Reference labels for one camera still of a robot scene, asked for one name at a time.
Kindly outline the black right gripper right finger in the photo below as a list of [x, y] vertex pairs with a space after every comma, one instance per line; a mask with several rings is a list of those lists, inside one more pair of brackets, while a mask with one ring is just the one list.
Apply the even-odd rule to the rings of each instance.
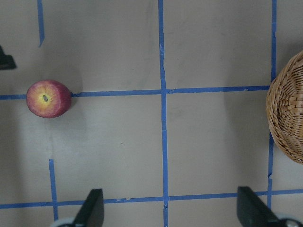
[[243, 227], [279, 227], [279, 218], [247, 186], [237, 189], [237, 218]]

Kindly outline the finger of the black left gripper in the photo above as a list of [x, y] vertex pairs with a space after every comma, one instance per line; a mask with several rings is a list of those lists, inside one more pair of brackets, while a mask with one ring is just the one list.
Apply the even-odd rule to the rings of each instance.
[[0, 70], [13, 70], [17, 66], [11, 55], [6, 55], [2, 46], [0, 46]]

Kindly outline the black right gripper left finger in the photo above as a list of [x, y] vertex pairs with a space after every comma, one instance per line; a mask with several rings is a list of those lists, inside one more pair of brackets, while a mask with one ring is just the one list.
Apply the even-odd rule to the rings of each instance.
[[102, 227], [104, 222], [104, 200], [102, 189], [92, 189], [77, 213], [73, 227]]

